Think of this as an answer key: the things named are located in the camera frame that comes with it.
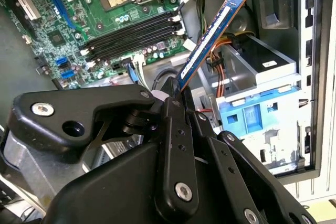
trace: bolt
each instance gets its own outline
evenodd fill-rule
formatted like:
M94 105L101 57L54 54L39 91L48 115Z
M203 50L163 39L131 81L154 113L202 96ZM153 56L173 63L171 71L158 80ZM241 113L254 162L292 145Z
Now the bolt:
M227 139L229 139L232 142L235 140L235 138L232 135L230 135L230 134L227 134L226 137L227 137Z
M203 121L206 121L206 116L203 115L202 113L198 114L198 117L202 119Z
M303 220L305 221L306 224L312 224L311 221L310 221L310 219L308 219L307 216L302 215L302 218L303 218Z
M191 189L185 183L182 182L176 184L175 192L177 196L184 201L190 201L191 198L193 197Z
M177 107L180 106L180 103L179 103L178 101L173 101L173 104L174 104L175 106L177 106Z
M155 131L158 128L157 126L157 124L153 124L152 126L150 126L151 131Z
M145 92L145 91L141 91L140 95L142 95L145 98L149 98L149 94L147 94L147 92Z
M244 210L244 215L245 215L245 218L247 219L248 223L259 224L258 217L256 216L256 214L252 210L246 208Z
M32 107L32 112L35 115L40 115L40 116L51 116L54 113L54 108L48 103L44 102L38 102L33 104Z

